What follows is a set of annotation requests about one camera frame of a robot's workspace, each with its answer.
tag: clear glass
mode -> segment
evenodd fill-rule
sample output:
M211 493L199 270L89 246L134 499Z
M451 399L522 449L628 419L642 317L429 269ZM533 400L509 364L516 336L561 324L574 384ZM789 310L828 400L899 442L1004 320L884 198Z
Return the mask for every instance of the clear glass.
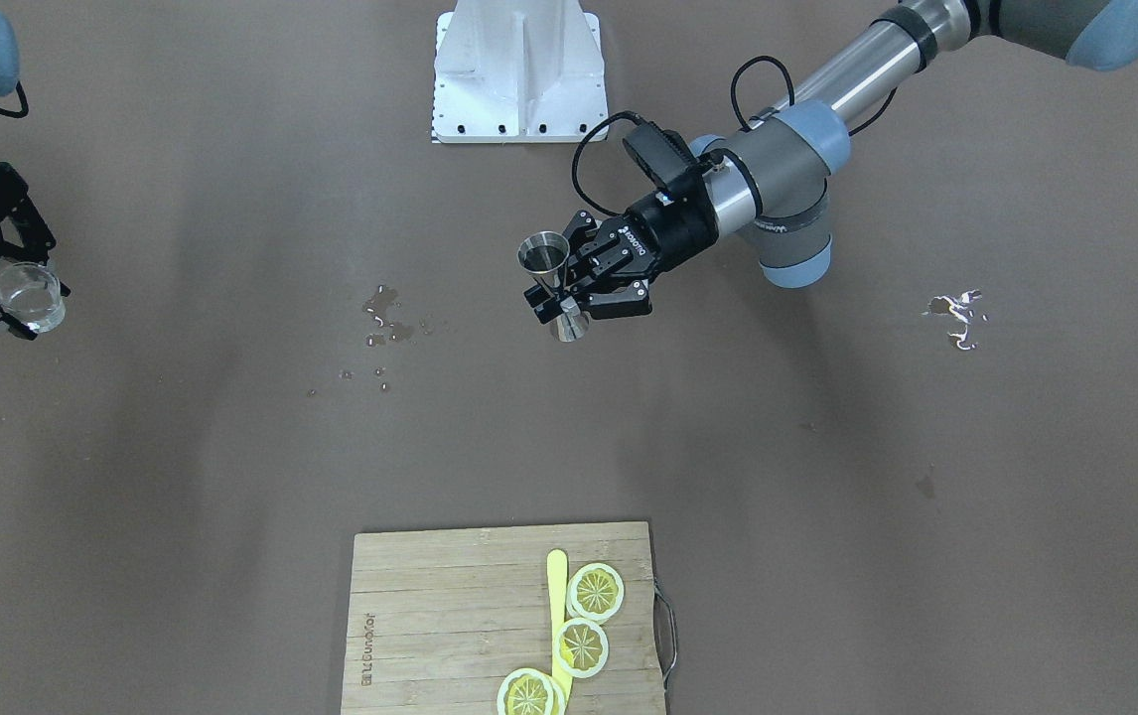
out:
M0 307L34 331L56 329L66 318L61 282L41 263L0 268Z

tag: wooden cutting board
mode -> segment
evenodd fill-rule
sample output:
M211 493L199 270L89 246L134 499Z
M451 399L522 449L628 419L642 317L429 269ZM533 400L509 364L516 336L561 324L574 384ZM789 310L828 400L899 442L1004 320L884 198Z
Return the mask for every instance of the wooden cutting board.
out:
M566 715L666 715L643 521L356 535L344 714L495 715L506 674L550 673L553 548L570 576L604 561L627 584L604 624L609 663L574 681Z

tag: white bracket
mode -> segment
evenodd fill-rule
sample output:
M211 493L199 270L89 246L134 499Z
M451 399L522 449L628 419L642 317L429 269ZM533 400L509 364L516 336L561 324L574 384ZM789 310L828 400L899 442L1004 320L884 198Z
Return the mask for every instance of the white bracket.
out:
M436 68L434 141L580 141L609 114L600 19L578 0L459 0Z

